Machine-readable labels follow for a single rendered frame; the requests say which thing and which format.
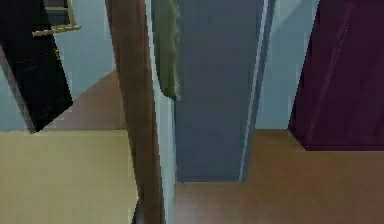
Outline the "brown room door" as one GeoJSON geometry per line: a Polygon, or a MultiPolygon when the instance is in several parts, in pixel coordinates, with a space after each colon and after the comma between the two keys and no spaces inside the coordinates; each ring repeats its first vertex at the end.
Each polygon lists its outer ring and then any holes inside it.
{"type": "Polygon", "coordinates": [[[138,190],[133,224],[165,224],[145,0],[105,0],[138,190]]]}

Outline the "green hanging cloth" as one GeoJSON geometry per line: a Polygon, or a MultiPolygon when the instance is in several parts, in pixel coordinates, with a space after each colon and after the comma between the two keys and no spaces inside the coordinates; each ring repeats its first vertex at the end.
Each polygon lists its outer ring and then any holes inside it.
{"type": "Polygon", "coordinates": [[[179,0],[151,0],[151,6],[155,62],[160,90],[165,97],[179,100],[179,0]]]}

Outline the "dark purple cupboard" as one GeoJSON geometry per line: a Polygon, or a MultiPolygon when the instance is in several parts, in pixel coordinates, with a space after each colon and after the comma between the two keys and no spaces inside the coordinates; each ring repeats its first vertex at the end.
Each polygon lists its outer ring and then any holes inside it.
{"type": "Polygon", "coordinates": [[[320,0],[289,131],[308,151],[384,151],[384,0],[320,0]]]}

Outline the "black cabinet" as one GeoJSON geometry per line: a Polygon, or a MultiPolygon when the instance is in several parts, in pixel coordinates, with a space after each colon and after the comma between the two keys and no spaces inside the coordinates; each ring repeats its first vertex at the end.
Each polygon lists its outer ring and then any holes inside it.
{"type": "Polygon", "coordinates": [[[0,66],[30,132],[73,105],[43,0],[0,0],[0,66]]]}

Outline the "tan wooden shelf frame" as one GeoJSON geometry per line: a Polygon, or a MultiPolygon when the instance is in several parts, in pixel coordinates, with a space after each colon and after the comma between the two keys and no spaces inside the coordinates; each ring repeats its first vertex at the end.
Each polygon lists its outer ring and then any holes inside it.
{"type": "Polygon", "coordinates": [[[34,37],[79,30],[72,0],[40,0],[39,15],[32,25],[34,37]]]}

